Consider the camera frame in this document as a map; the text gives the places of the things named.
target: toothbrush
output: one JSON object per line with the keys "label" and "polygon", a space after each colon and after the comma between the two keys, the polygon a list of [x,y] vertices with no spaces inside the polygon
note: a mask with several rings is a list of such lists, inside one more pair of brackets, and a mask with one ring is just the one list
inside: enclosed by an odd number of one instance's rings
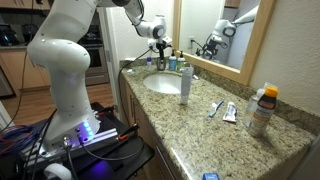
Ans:
{"label": "toothbrush", "polygon": [[220,101],[217,105],[215,105],[213,112],[209,112],[208,116],[210,118],[213,118],[213,116],[216,114],[216,112],[218,111],[218,109],[220,108],[220,106],[222,105],[223,102],[224,102],[224,99],[222,99],[222,101]]}

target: wooden cabinet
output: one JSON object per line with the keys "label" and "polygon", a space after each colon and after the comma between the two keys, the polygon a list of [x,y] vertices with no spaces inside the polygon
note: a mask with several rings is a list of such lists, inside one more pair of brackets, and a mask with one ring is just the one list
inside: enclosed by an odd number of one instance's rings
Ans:
{"label": "wooden cabinet", "polygon": [[11,86],[20,90],[22,75],[24,76],[23,89],[49,86],[50,79],[47,70],[35,65],[28,57],[25,59],[25,56],[25,50],[0,53],[0,65]]}
{"label": "wooden cabinet", "polygon": [[225,0],[225,7],[238,8],[240,5],[240,0]]}
{"label": "wooden cabinet", "polygon": [[39,9],[49,10],[48,0],[42,0],[43,5],[37,4],[37,0],[1,0],[1,8],[21,8],[21,9]]}
{"label": "wooden cabinet", "polygon": [[159,141],[154,130],[149,124],[147,116],[136,100],[129,85],[127,83],[121,83],[121,87],[122,90],[126,91],[123,95],[123,97],[126,97],[123,99],[123,104],[125,106],[125,112],[127,114],[127,117],[129,118],[130,125],[138,123],[140,127],[138,130],[139,136],[141,136],[143,140],[155,150],[154,158],[152,158],[143,167],[147,178],[149,180],[177,179],[177,177],[173,175],[172,168],[169,168],[170,166],[168,165],[168,162],[166,160],[168,157],[166,157],[163,153],[164,148],[161,142]]}

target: wire bundle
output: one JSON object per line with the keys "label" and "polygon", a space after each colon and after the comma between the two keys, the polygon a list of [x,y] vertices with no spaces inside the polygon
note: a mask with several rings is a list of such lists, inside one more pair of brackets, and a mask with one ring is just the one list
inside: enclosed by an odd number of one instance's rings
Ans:
{"label": "wire bundle", "polygon": [[5,129],[0,134],[0,157],[19,153],[38,137],[39,133],[33,126],[18,125]]}

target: white sink basin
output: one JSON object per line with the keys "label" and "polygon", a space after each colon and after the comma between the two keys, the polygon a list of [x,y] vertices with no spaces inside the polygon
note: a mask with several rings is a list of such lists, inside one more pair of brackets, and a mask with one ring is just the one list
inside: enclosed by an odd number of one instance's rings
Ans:
{"label": "white sink basin", "polygon": [[181,77],[173,74],[153,74],[143,80],[143,84],[156,92],[180,94]]}

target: mirror frame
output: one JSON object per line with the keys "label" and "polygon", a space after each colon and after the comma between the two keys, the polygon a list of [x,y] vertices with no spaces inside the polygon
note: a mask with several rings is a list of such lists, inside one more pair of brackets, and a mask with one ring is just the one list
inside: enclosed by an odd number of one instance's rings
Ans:
{"label": "mirror frame", "polygon": [[[208,61],[188,53],[184,53],[186,61],[200,68],[206,69],[223,77],[248,85],[258,59],[260,49],[266,34],[276,0],[260,0],[259,9],[251,32],[251,37],[242,62],[241,70],[234,69],[219,63]],[[174,1],[173,20],[173,49],[179,50],[180,18],[182,0]]]}

